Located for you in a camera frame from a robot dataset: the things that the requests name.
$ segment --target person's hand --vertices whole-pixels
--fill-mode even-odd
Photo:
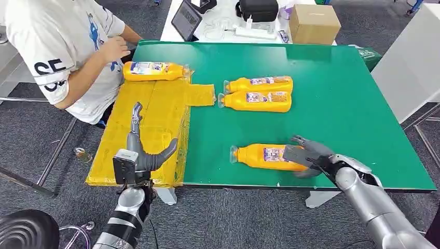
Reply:
[[[105,63],[110,63],[130,54],[127,42],[120,36],[108,39],[100,48],[98,53]]]

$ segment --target orange bottle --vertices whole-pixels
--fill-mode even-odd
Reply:
[[[225,106],[235,110],[254,110],[257,112],[285,113],[290,110],[292,96],[290,92],[234,92],[218,95],[218,106]]]
[[[290,171],[306,170],[307,167],[302,164],[283,159],[285,147],[285,145],[281,144],[251,144],[243,148],[232,146],[229,160],[231,163],[238,161],[253,168]]]
[[[265,77],[246,79],[239,78],[234,81],[223,82],[225,94],[238,91],[285,91],[292,93],[293,80],[289,76]]]
[[[132,62],[129,61],[123,67],[124,78],[129,81],[147,80],[176,80],[188,77],[188,66],[182,66],[169,62]]]

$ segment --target printed label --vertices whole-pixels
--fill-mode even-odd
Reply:
[[[255,79],[251,79],[251,85],[281,83],[281,82],[288,82],[290,80],[291,78],[288,76],[255,78]]]
[[[267,102],[269,99],[259,92],[246,93],[246,101],[249,103]]]
[[[264,96],[259,92],[248,92],[246,93],[246,101],[249,103],[286,102],[287,92],[269,92],[267,96]]]
[[[269,92],[268,98],[270,102],[286,102],[287,92]]]
[[[284,149],[278,148],[264,148],[264,160],[266,162],[287,162],[283,158]]]
[[[251,79],[251,85],[272,84],[273,77]]]
[[[133,62],[130,72],[132,74],[160,74],[163,68],[168,68],[169,63],[162,62]]]

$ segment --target bottle cap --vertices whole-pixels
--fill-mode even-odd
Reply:
[[[191,82],[191,74],[193,74],[193,72],[192,72],[191,69],[189,68],[189,65],[188,65],[188,64],[185,64],[185,65],[183,66],[182,73],[183,73],[183,78],[184,78],[185,80],[188,80],[189,82]]]
[[[231,84],[229,81],[225,80],[223,82],[223,93],[224,94],[229,94],[231,93]]]
[[[229,161],[231,163],[235,163],[237,162],[237,157],[238,157],[238,148],[236,146],[231,146],[231,149],[229,151]]]
[[[223,93],[218,94],[217,103],[220,108],[225,107],[225,95]]]

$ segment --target green tabletop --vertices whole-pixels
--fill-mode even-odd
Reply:
[[[287,113],[192,107],[184,185],[329,189],[324,176],[297,179],[291,172],[229,162],[229,148],[286,144],[293,134],[324,143],[372,168],[385,189],[435,190],[416,152],[356,49],[347,46],[215,44],[143,41],[135,61],[189,64],[192,82],[289,75]]]

